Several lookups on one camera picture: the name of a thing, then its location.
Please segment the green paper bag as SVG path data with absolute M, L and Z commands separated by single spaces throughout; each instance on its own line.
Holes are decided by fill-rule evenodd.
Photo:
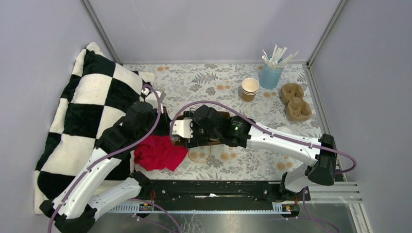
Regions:
M 218 112 L 214 108 L 202 105 L 198 109 L 185 111 L 173 123 L 172 143 L 190 150 L 197 147 L 209 147 L 209 154 L 189 153 L 189 159 L 195 163 L 207 163 L 212 154 L 212 146 L 224 142 L 223 125 L 229 120 L 228 112 Z

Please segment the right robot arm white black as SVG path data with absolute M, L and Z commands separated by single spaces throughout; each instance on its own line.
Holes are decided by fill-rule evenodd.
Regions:
M 334 137 L 329 134 L 321 138 L 293 135 L 206 105 L 185 111 L 173 124 L 172 132 L 188 149 L 217 143 L 278 152 L 299 160 L 300 167 L 282 176 L 278 192 L 285 200 L 291 200 L 311 184 L 332 186 L 335 183 L 337 153 Z

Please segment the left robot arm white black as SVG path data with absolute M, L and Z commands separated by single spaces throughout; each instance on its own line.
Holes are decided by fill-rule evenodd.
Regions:
M 86 233 L 121 202 L 153 197 L 151 180 L 127 166 L 131 152 L 152 133 L 165 134 L 170 121 L 165 108 L 133 104 L 126 116 L 104 131 L 77 175 L 40 173 L 39 189 L 46 196 L 40 211 L 62 233 Z

